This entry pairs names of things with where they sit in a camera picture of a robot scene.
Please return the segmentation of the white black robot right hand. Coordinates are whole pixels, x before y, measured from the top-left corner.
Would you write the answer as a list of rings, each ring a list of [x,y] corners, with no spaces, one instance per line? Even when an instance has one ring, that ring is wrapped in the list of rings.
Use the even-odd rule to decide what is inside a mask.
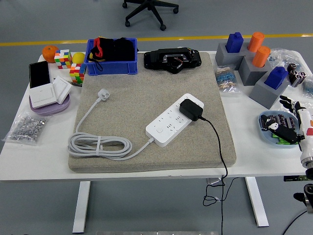
[[[300,162],[303,167],[310,168],[309,165],[313,163],[313,118],[309,110],[302,107],[298,101],[281,95],[279,102],[296,116],[299,124],[299,132],[296,133],[279,124],[270,119],[269,116],[261,115],[260,118],[265,125],[265,130],[270,130],[291,144],[298,143],[302,152]]]

